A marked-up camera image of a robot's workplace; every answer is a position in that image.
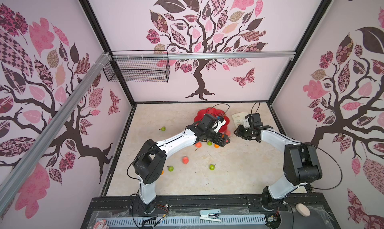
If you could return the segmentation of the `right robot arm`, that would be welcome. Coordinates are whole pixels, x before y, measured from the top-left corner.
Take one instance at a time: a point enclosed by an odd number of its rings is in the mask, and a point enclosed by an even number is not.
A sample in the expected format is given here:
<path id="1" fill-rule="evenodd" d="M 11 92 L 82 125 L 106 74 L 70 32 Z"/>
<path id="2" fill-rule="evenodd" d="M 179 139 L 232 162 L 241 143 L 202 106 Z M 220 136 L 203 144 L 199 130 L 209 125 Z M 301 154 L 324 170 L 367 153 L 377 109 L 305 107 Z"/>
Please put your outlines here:
<path id="1" fill-rule="evenodd" d="M 322 178 L 323 172 L 316 148 L 289 138 L 271 126 L 263 125 L 259 113 L 245 117 L 234 134 L 244 140 L 265 142 L 284 153 L 283 175 L 272 185 L 263 189 L 261 205 L 272 211 L 297 188 Z"/>

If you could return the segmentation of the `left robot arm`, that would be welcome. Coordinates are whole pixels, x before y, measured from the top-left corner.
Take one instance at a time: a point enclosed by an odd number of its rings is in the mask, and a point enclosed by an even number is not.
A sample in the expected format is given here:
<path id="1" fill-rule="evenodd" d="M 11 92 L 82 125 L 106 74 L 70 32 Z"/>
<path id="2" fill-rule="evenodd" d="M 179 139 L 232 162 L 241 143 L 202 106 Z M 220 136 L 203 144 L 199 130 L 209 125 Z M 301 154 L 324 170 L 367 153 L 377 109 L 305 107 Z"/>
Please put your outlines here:
<path id="1" fill-rule="evenodd" d="M 220 129 L 227 124 L 225 116 L 206 113 L 201 120 L 186 126 L 182 132 L 171 138 L 157 142 L 149 139 L 144 142 L 130 164 L 140 182 L 138 205 L 144 213 L 152 213 L 156 207 L 156 180 L 160 177 L 166 160 L 180 150 L 202 141 L 224 147 L 231 140 Z"/>

